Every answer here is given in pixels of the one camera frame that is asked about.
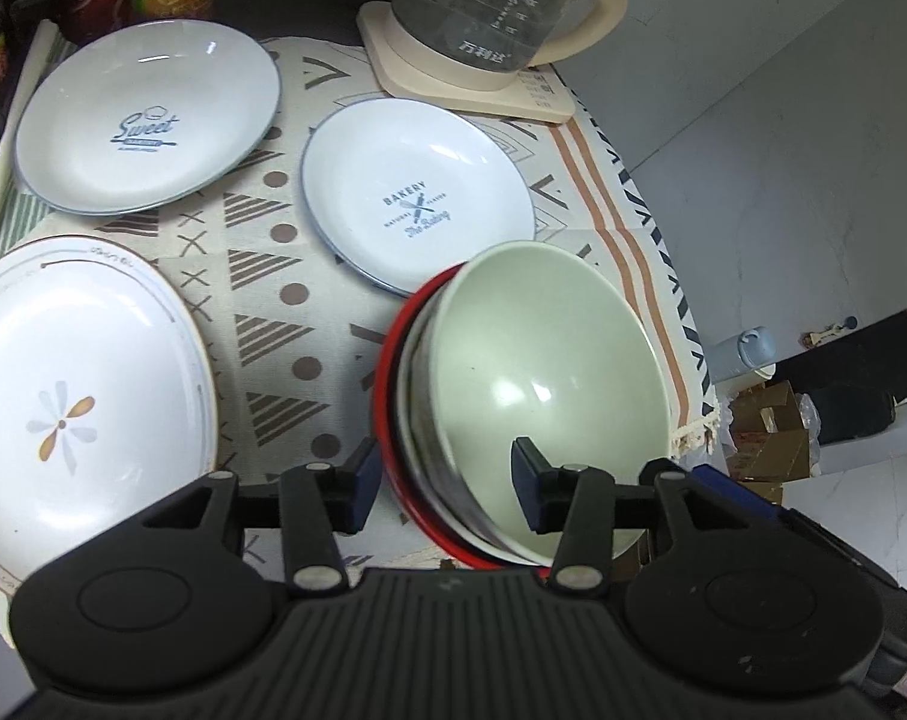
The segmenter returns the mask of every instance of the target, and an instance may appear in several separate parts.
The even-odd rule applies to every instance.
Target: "red bowl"
[[[460,265],[452,266],[430,279],[410,296],[397,314],[397,318],[394,319],[376,366],[375,381],[373,382],[373,431],[380,443],[387,478],[397,493],[400,504],[410,514],[413,522],[416,522],[423,530],[423,533],[426,533],[448,555],[456,557],[457,560],[471,568],[519,567],[517,565],[508,566],[506,563],[479,553],[463,538],[451,531],[440,517],[437,517],[433,509],[423,500],[410,477],[402,445],[399,442],[394,393],[396,392],[400,353],[410,332],[410,326],[423,309],[426,301],[430,300],[442,285],[450,281],[460,268]]]

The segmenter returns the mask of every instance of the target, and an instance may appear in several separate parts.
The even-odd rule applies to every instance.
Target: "white stick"
[[[20,124],[23,111],[26,110],[29,98],[32,98],[39,84],[40,76],[46,70],[46,63],[53,47],[53,41],[58,35],[58,28],[53,22],[42,20],[37,27],[32,45],[29,46],[26,62],[20,74],[16,92],[13,93],[13,102],[10,103],[10,114],[7,116],[7,125],[0,137],[0,213],[3,211],[3,202],[7,196],[7,182],[10,180],[10,165],[13,162],[13,140],[16,137],[16,127]]]

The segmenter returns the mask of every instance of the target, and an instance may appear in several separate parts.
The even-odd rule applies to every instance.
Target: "orange stripe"
[[[570,147],[567,146],[567,142],[560,135],[560,128],[548,127],[548,129],[550,130],[550,135],[553,136],[557,148],[560,149],[560,156],[564,158],[564,164],[567,166],[567,172],[570,172],[570,178],[573,179],[573,183],[576,184],[576,188],[580,191],[581,196],[583,196],[584,202],[586,202],[586,210],[589,211],[591,219],[594,220],[594,230],[596,230],[596,233],[601,237],[604,244],[607,245],[607,250],[610,251],[610,256],[613,257],[613,261],[616,263],[616,269],[620,271],[620,281],[623,282],[624,297],[630,304],[630,308],[634,310],[634,314],[637,314],[639,317],[637,290],[634,289],[633,279],[630,275],[630,266],[627,264],[626,257],[623,256],[623,252],[619,250],[616,242],[613,240],[610,230],[608,230],[603,223],[603,214],[600,213],[600,209],[594,202],[594,196],[589,193],[589,187],[586,186],[586,181],[584,181],[583,176],[580,175],[580,170],[577,170],[576,163],[573,161],[573,155],[570,153]]]
[[[586,163],[586,170],[594,180],[596,188],[599,189],[600,194],[602,194],[603,200],[605,204],[607,204],[607,210],[610,212],[613,220],[615,220],[616,229],[624,231],[627,245],[630,247],[630,251],[634,255],[634,260],[637,261],[637,265],[639,266],[640,277],[642,277],[643,282],[643,294],[646,296],[646,303],[650,308],[653,327],[657,330],[657,337],[660,339],[663,355],[666,356],[666,365],[670,369],[670,378],[673,379],[673,386],[677,391],[677,399],[680,401],[680,427],[683,427],[687,424],[687,421],[690,420],[690,393],[687,392],[687,383],[684,381],[684,375],[680,370],[679,362],[677,362],[677,355],[673,351],[673,345],[670,343],[670,336],[666,332],[666,324],[663,323],[663,314],[660,311],[660,304],[658,304],[657,301],[657,293],[656,290],[653,289],[653,275],[650,272],[650,263],[648,263],[646,257],[643,256],[643,252],[632,231],[624,226],[623,217],[620,215],[615,204],[613,204],[613,197],[610,197],[610,193],[607,191],[607,185],[604,183],[603,177],[596,167],[594,156],[591,154],[591,151],[589,151],[589,145],[586,143],[586,138],[583,137],[583,132],[581,132],[579,124],[577,124],[574,119],[571,119],[568,124],[570,124],[570,133],[573,135],[573,140],[576,141],[577,146],[580,149],[580,155]]]

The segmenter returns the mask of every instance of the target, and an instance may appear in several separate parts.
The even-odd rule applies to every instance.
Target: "water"
[[[529,65],[560,16],[553,0],[393,0],[393,10],[421,43],[495,73]]]

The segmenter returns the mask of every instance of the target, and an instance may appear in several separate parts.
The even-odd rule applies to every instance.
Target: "tablecloth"
[[[373,370],[402,299],[370,285],[311,225],[298,166],[310,133],[359,100],[384,97],[366,53],[307,38],[264,45],[282,75],[279,112],[234,170],[175,203],[117,218],[53,211],[8,187],[0,256],[27,240],[82,233],[130,247],[186,302],[206,342],[220,407],[218,463],[242,482],[293,464],[341,463],[370,434]],[[72,52],[55,47],[52,64]],[[610,140],[586,109],[567,124],[468,116],[527,181],[537,240],[583,258],[642,319],[669,394],[676,454],[716,427],[716,395],[690,306],[663,236]],[[387,485],[363,533],[342,536],[346,563],[436,565],[444,556],[397,507]],[[282,576],[279,541],[248,533],[246,560]]]

